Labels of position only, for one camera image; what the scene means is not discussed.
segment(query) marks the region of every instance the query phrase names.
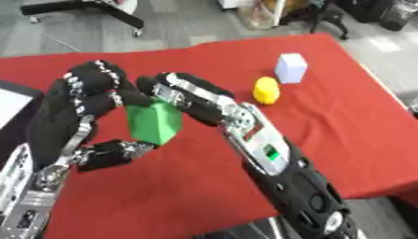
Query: robotic arm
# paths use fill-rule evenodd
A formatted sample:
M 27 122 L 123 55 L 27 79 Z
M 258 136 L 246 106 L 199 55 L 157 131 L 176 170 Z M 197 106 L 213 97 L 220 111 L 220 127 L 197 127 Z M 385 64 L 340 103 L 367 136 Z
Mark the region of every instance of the robotic arm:
M 350 210 L 338 192 L 256 106 L 237 104 L 230 92 L 181 73 L 140 78 L 138 88 L 218 126 L 243 157 L 245 171 L 302 238 L 357 238 Z
M 89 171 L 129 163 L 155 146 L 112 140 L 82 148 L 95 121 L 118 106 L 150 105 L 124 72 L 104 61 L 72 68 L 56 80 L 0 172 L 0 238 L 39 238 L 70 167 Z
M 356 239 L 350 211 L 329 182 L 254 105 L 189 74 L 140 77 L 137 89 L 158 97 L 205 125 L 218 127 L 243 157 L 245 171 L 302 238 Z M 95 121 L 117 106 L 151 100 L 118 67 L 96 61 L 57 80 L 0 173 L 0 238 L 36 238 L 48 223 L 71 165 L 90 171 L 129 163 L 156 148 L 112 140 L 82 147 Z

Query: chair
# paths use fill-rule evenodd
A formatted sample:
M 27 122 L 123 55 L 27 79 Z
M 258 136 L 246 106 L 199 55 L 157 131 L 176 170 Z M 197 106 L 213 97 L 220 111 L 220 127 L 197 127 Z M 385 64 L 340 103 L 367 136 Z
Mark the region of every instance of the chair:
M 118 8 L 123 0 L 66 0 L 61 2 L 24 5 L 21 6 L 21 13 L 30 16 L 31 23 L 38 23 L 40 20 L 34 15 L 56 11 L 77 10 L 95 8 L 123 21 L 133 28 L 133 36 L 138 37 L 143 33 L 144 22 L 135 16 Z
M 332 0 L 319 0 L 313 2 L 308 7 L 291 12 L 281 19 L 281 24 L 288 24 L 291 21 L 307 21 L 312 24 L 311 33 L 316 31 L 321 21 L 326 21 L 337 26 L 341 31 L 341 40 L 348 39 L 348 29 L 342 22 L 343 13 L 338 9 L 328 9 Z

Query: metal frame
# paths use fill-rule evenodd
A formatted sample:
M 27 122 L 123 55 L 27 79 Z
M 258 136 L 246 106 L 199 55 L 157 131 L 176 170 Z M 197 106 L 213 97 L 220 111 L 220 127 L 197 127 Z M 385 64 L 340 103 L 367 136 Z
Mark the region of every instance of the metal frame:
M 85 8 L 95 8 L 111 15 L 112 17 L 123 21 L 133 27 L 136 31 L 141 31 L 144 28 L 144 21 L 135 16 L 117 8 L 105 0 L 67 0 L 61 2 L 53 2 L 46 4 L 23 5 L 21 6 L 21 13 L 24 16 L 33 16 L 42 13 L 77 10 Z

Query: wire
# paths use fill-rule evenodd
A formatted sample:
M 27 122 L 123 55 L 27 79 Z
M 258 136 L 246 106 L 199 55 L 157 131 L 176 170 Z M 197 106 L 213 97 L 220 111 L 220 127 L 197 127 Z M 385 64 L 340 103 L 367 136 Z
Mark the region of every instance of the wire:
M 254 224 L 254 222 L 250 222 L 250 223 L 248 223 L 248 225 L 250 226 L 250 228 L 252 228 L 254 231 L 256 231 L 256 233 L 258 233 L 259 235 L 261 235 L 265 239 L 269 239 L 269 237 L 266 234 L 264 234 L 264 232 L 258 226 L 256 226 L 256 224 Z
M 58 42 L 58 43 L 66 46 L 67 48 L 69 48 L 69 49 L 71 49 L 71 50 L 73 50 L 75 52 L 81 52 L 81 50 L 79 50 L 79 49 L 77 49 L 77 48 L 75 48 L 75 47 L 73 47 L 73 46 L 71 46 L 71 45 L 69 45 L 69 44 L 67 44 L 65 42 L 62 42 L 62 41 L 60 41 L 60 40 L 58 40 L 58 39 L 56 39 L 56 38 L 54 38 L 54 37 L 52 37 L 52 36 L 50 36 L 48 34 L 45 34 L 45 37 L 48 38 L 48 39 L 50 39 L 50 40 L 52 40 L 52 41 Z
M 275 218 L 271 217 L 269 218 L 270 225 L 272 226 L 272 232 L 274 233 L 275 239 L 283 239 L 279 227 L 277 227 L 277 221 Z

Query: green cube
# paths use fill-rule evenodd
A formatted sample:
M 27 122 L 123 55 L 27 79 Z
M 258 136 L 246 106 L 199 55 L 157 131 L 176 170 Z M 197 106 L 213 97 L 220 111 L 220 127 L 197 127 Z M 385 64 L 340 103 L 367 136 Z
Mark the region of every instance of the green cube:
M 131 137 L 159 146 L 173 138 L 183 125 L 183 114 L 178 109 L 157 100 L 150 107 L 125 107 Z

